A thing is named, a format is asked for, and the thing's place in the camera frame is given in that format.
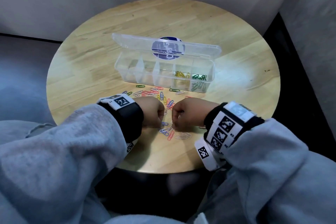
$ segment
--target gray sweatshirt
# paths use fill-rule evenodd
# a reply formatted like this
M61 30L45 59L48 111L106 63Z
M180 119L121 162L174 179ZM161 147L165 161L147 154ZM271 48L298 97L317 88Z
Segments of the gray sweatshirt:
M180 223L111 218L99 202L94 186L126 156L120 127L103 107L83 107L28 138L20 129L0 124L0 223ZM243 133L224 157L232 169L215 174L189 223L201 212L209 223L336 223L336 163L274 119Z

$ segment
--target round purple sticker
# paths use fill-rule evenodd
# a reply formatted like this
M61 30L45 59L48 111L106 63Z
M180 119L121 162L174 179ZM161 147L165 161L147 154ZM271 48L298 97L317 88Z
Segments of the round purple sticker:
M164 36L164 37L161 37L160 39L167 39L167 40L182 42L181 39L178 39L177 37L173 37L173 36ZM172 59L176 59L179 57L174 54L181 54L181 55L184 54L186 50L186 46L184 44L182 46L183 46L183 50L179 50L178 44L155 41L152 44L152 51L157 52L153 54L157 56L159 59L172 60Z

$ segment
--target black wristband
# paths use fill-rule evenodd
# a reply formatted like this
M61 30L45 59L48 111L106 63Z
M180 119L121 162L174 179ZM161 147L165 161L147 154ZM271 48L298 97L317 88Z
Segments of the black wristband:
M132 103L118 110L114 110L109 104L99 102L98 105L104 107L116 119L126 143L131 143L140 137L144 113L137 103Z
M217 114L223 110L223 107L226 105L227 103L224 102L224 103L221 103L219 106L215 107L214 109L212 109L208 115L205 117L204 119L204 125L207 129L207 132L204 133L204 140L207 138L208 136L208 132L212 126L212 123L213 123L213 120L216 118ZM237 134L237 136L235 137L235 140L233 141L233 143L235 141L237 141L238 137L240 137L244 132L248 131L248 130L251 130L252 128L258 126L258 125L261 125L265 122L264 119L262 119L261 117L257 117L257 116L254 116L252 117L249 121L247 121L246 123L244 123L242 125L242 130Z

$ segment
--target person's left hand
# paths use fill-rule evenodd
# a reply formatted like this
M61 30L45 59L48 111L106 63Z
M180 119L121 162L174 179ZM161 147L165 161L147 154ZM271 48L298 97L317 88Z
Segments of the person's left hand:
M155 97L139 97L133 100L143 111L143 126L160 128L164 116L165 107Z

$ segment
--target wood grain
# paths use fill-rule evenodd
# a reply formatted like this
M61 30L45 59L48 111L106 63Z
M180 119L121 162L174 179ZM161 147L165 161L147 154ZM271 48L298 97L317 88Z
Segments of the wood grain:
M185 42L216 44L215 80L207 93L186 95L214 102L234 100L263 118L270 118L280 93L279 68L262 36L237 16L199 1L141 0L106 10L74 30L56 52L47 78L47 98L57 124L74 110L95 103L99 97L136 91L114 69L120 47L113 32L153 38L175 36ZM164 90L175 102L184 94ZM171 121L171 112L164 121ZM139 142L120 168L146 173L176 173L202 166L194 148L204 130L195 128L192 138L167 137L144 129Z

